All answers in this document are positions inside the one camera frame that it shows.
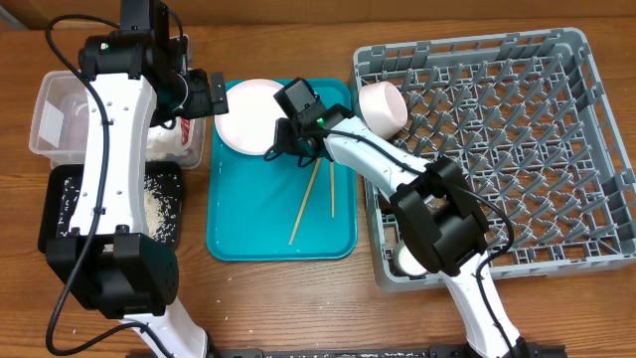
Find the wooden chopstick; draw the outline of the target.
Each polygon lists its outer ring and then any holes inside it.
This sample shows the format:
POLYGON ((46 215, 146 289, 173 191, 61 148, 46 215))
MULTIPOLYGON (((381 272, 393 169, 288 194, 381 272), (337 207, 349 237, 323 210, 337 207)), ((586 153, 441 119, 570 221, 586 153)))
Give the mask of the wooden chopstick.
POLYGON ((306 205, 307 205, 307 201, 309 199, 309 196, 311 194, 311 191, 312 191, 312 188, 313 188, 313 185, 314 185, 314 182, 315 182, 315 178, 317 176, 317 173, 319 171, 319 167, 321 165, 321 161, 322 161, 322 158, 318 158, 316 160, 316 164, 315 164, 315 166, 313 168, 310 180, 309 180, 309 182, 307 184, 307 188, 306 188, 304 196, 303 196, 303 200, 301 202, 300 208, 298 210, 298 213, 297 213, 297 216, 296 216, 296 219, 295 219, 295 222, 294 222, 292 233, 291 233, 291 236, 290 236, 290 239, 289 239, 289 242, 288 242, 289 246, 293 245, 294 239, 296 237, 300 222, 302 220, 302 217, 303 217, 306 205))
POLYGON ((330 170, 330 197, 331 197, 331 218, 335 218, 336 199, 335 199, 335 163, 329 163, 330 170))

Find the red snack wrapper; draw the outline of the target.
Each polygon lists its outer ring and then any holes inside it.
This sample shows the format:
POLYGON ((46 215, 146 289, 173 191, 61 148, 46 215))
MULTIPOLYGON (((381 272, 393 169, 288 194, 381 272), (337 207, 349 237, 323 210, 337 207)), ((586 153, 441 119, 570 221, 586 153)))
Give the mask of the red snack wrapper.
POLYGON ((181 124, 181 131, 182 131, 182 145, 187 146, 191 137, 191 120, 181 118, 180 124, 181 124))

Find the white napkin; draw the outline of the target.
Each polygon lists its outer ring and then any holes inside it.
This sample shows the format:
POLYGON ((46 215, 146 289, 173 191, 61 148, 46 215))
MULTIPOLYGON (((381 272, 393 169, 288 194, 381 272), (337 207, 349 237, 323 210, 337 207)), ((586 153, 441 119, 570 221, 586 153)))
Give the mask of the white napkin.
POLYGON ((173 129, 162 126, 151 127, 146 144, 146 160, 163 160, 168 155, 181 156, 184 153, 183 133, 179 125, 173 129))

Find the large white plate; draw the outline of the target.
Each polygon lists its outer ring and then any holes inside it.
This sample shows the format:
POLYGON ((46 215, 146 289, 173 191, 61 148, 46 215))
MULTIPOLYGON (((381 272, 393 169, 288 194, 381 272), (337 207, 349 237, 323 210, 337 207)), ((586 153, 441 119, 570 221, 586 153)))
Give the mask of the large white plate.
POLYGON ((229 111, 217 115, 215 128, 225 145, 246 155, 263 155, 274 142, 275 123, 284 112, 274 99, 283 88, 272 80, 247 80, 227 92, 229 111))

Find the white bowl with rice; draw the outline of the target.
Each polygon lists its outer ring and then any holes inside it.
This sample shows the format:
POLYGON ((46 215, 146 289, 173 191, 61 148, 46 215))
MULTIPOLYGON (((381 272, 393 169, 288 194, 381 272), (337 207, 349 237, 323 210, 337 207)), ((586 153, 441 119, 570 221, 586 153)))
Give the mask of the white bowl with rice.
POLYGON ((358 100, 362 118, 375 135, 389 139, 406 125, 406 103, 393 84, 379 82, 364 86, 358 100))

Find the small white cup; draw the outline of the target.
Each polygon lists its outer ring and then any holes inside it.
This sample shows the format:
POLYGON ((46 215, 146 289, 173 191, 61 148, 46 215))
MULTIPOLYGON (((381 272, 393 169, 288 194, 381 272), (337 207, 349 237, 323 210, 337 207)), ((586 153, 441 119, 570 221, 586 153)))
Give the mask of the small white cup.
POLYGON ((405 275, 421 276, 427 273, 426 268, 416 260, 404 242, 400 242, 395 246, 393 259, 397 269, 405 275))

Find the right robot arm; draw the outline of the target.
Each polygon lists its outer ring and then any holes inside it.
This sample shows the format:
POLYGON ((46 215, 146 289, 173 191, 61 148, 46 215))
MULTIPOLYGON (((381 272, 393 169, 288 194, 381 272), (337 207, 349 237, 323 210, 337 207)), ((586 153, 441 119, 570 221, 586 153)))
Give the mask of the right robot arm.
POLYGON ((263 158, 295 155, 306 167, 319 158, 347 166, 388 195, 400 237, 428 272, 441 275, 458 308, 472 353, 529 357, 532 352, 508 318, 489 263, 505 253, 488 251, 486 206, 462 169, 440 156, 428 161, 389 144, 348 108, 326 106, 307 80, 297 78, 274 94, 284 115, 263 158))

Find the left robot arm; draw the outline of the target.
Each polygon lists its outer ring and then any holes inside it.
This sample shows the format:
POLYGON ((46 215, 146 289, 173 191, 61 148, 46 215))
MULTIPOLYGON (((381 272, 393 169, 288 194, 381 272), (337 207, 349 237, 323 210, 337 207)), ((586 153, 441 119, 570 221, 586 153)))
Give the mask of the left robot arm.
POLYGON ((223 75, 191 68, 186 37, 170 35, 176 18, 163 2, 125 1, 70 64, 88 94, 86 151, 68 233, 44 253, 62 297, 135 331, 155 355, 214 357, 178 298, 176 254, 150 237, 144 209, 149 130, 229 110, 223 75))

